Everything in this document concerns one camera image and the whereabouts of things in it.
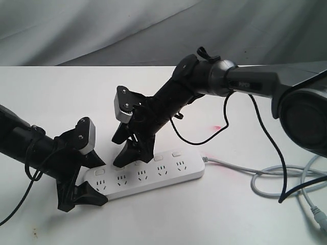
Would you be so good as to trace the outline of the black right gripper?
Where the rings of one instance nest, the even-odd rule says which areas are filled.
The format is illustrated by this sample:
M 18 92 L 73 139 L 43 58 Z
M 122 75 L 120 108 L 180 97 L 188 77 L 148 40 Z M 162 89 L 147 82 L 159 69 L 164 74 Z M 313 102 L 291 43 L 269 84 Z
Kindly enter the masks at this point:
M 120 123 L 111 140 L 115 144 L 122 144 L 127 140 L 113 162 L 118 168 L 134 161 L 148 163 L 152 160 L 155 134 L 169 119 L 167 96 L 158 93 L 154 96 L 132 93 L 131 100 L 132 118 L 128 124 Z

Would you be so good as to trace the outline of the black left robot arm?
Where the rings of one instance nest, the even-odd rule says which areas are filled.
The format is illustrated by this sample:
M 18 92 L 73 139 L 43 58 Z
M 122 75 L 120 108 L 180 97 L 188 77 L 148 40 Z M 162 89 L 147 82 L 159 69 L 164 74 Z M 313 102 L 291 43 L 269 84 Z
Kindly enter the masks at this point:
M 54 178 L 61 211 L 68 212 L 77 205 L 102 206 L 108 201 L 87 181 L 76 185 L 81 167 L 105 165 L 94 150 L 95 142 L 96 128 L 89 117 L 50 138 L 41 127 L 30 125 L 1 106 L 1 153 L 23 163 L 32 180 L 39 180 L 43 174 Z

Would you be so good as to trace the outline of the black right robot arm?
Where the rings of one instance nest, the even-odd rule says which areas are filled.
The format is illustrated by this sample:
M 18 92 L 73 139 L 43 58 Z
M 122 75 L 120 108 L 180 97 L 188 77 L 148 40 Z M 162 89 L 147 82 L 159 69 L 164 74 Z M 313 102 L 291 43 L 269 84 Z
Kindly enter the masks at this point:
M 204 95 L 233 92 L 268 97 L 271 112 L 287 136 L 309 152 L 326 156 L 326 62 L 238 66 L 200 47 L 182 59 L 153 96 L 118 86 L 112 141 L 124 148 L 113 164 L 122 168 L 153 159 L 156 133 L 180 110 Z

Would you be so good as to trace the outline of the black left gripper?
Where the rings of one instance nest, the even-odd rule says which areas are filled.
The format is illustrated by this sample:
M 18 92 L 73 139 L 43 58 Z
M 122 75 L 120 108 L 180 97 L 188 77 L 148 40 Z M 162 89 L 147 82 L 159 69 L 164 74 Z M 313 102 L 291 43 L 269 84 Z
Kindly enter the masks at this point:
M 95 190 L 87 181 L 76 185 L 81 168 L 82 155 L 75 149 L 75 129 L 54 138 L 54 169 L 58 195 L 58 209 L 71 211 L 76 205 L 103 206 L 108 198 Z M 95 168 L 106 163 L 92 150 L 84 156 L 83 166 Z

